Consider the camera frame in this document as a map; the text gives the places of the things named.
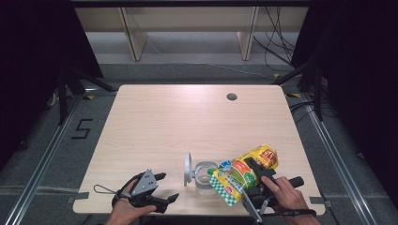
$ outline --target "table top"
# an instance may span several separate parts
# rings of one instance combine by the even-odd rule
[[[236,100],[227,98],[235,94]],[[95,153],[76,200],[76,213],[110,213],[113,195],[95,193],[94,185],[120,189],[135,174],[151,169],[166,173],[154,196],[179,193],[166,215],[247,216],[237,203],[228,206],[219,194],[195,192],[194,182],[184,187],[184,157],[192,164],[221,163],[266,143],[277,150],[279,167],[274,177],[301,176],[299,187],[318,215],[323,204],[283,90],[277,85],[152,85],[120,87],[99,137]]]

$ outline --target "yellow snack bag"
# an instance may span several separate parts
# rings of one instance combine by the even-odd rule
[[[276,151],[263,143],[232,161],[226,160],[220,164],[219,169],[209,171],[212,174],[210,184],[228,205],[239,202],[244,189],[253,188],[260,183],[260,179],[244,161],[245,158],[253,158],[267,169],[278,167]]]
[[[263,165],[267,169],[275,169],[278,167],[278,155],[276,151],[263,143],[255,147],[252,151],[237,157],[237,159],[245,160],[245,158],[253,158],[258,164]]]

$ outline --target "wire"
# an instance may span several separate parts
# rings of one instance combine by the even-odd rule
[[[292,52],[293,50],[292,50],[292,49],[289,49],[289,48],[286,46],[285,42],[286,42],[287,44],[289,44],[290,46],[292,46],[293,48],[294,48],[295,46],[294,46],[293,44],[291,44],[289,41],[287,41],[287,40],[283,37],[283,35],[282,35],[282,27],[281,27],[281,20],[280,20],[281,8],[280,8],[280,7],[276,7],[276,9],[277,9],[277,20],[276,20],[276,22],[274,22],[274,20],[272,19],[271,15],[270,15],[270,13],[269,13],[269,11],[268,11],[268,8],[266,7],[266,11],[267,11],[268,17],[269,17],[269,19],[270,19],[270,21],[271,21],[271,23],[272,23],[272,26],[273,26],[272,36],[269,37],[267,33],[266,33],[266,36],[267,36],[267,38],[269,39],[269,43],[273,43],[273,44],[275,44],[276,46],[283,48],[284,53],[286,54],[286,57],[287,57],[288,60],[290,61],[290,60],[291,60],[291,57],[292,57],[292,53],[291,53],[291,52]],[[280,46],[280,45],[276,44],[276,43],[272,40],[273,37],[274,37],[274,35],[275,35],[275,33],[279,36],[279,38],[280,38],[280,40],[281,40],[283,46]]]
[[[100,188],[106,189],[106,190],[108,190],[108,192],[97,191],[96,187],[100,187]],[[93,186],[93,189],[94,189],[94,191],[95,191],[96,193],[99,193],[99,194],[116,194],[116,191],[110,190],[110,189],[108,189],[107,187],[104,187],[104,186],[102,186],[102,185],[95,185],[95,186]]]
[[[164,59],[163,53],[162,53],[161,51],[159,51],[157,48],[155,48],[155,46],[153,46],[152,43],[151,43],[149,40],[147,40],[146,42],[147,42],[157,53],[159,53],[159,54],[163,57],[163,60],[164,60],[165,62],[167,62],[167,63],[170,63],[170,64],[188,64],[188,65],[194,65],[193,63],[187,63],[187,62],[183,62],[183,61],[179,61],[179,62],[171,62],[171,61],[168,61],[168,60]],[[207,66],[211,66],[211,67],[215,67],[215,68],[230,69],[230,70],[233,70],[233,71],[239,72],[239,73],[250,74],[250,75],[257,75],[257,76],[261,76],[261,77],[264,77],[264,78],[267,78],[267,79],[270,79],[270,80],[275,80],[274,78],[272,78],[272,77],[270,77],[270,76],[267,76],[267,75],[264,75],[264,74],[261,74],[261,73],[247,72],[247,71],[242,71],[242,70],[235,69],[235,68],[232,68],[232,67],[230,67],[230,68],[229,68],[229,67],[221,67],[221,66],[217,66],[217,65],[214,65],[214,64],[203,64],[203,65],[207,65]]]
[[[257,40],[257,38],[255,36],[253,36],[253,39],[261,46],[263,47],[263,49],[265,49],[266,51],[272,53],[273,55],[275,55],[276,57],[278,57],[279,59],[281,59],[282,61],[284,61],[286,64],[289,64],[290,62],[285,60],[284,58],[282,58],[280,55],[278,55],[276,52],[272,51],[271,49],[267,48],[266,46],[264,46],[262,43],[260,43],[259,40]]]

